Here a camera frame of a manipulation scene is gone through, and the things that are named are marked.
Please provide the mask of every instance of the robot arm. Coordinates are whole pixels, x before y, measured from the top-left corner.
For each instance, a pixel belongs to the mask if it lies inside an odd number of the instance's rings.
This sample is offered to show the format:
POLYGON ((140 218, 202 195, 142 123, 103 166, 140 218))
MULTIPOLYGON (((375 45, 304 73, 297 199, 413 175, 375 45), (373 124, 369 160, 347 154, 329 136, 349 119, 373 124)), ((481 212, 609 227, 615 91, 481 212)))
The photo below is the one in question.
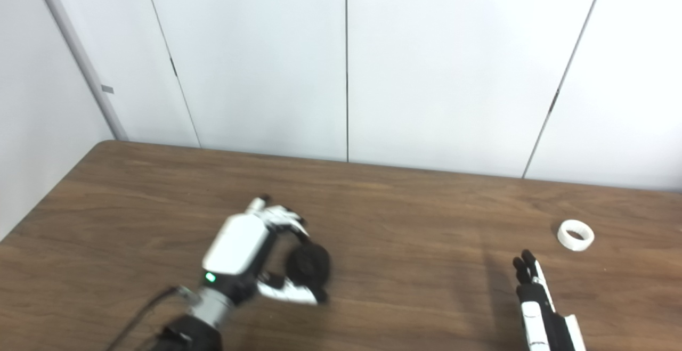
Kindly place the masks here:
POLYGON ((228 217, 202 261, 202 286, 187 314, 168 324, 152 351, 220 351, 219 328, 230 312, 256 292, 293 303, 327 300, 329 254, 310 241, 304 220, 282 206, 266 207, 256 198, 242 214, 228 217), (280 234, 301 243, 287 259, 287 276, 264 273, 263 266, 280 234))
POLYGON ((310 242, 297 213, 283 206, 265 207, 266 201, 266 197, 256 198, 245 213, 227 218, 203 259, 202 286, 222 293, 234 305, 256 291, 277 300, 323 302, 322 284, 329 275, 327 252, 310 242), (285 232, 293 233, 301 243, 287 261, 287 276, 263 273, 278 235, 285 232), (306 278, 302 275, 306 273, 315 277, 306 278))
POLYGON ((554 307, 540 263, 524 250, 514 258, 516 288, 526 340, 530 351, 585 351, 582 333, 575 315, 563 317, 554 307))

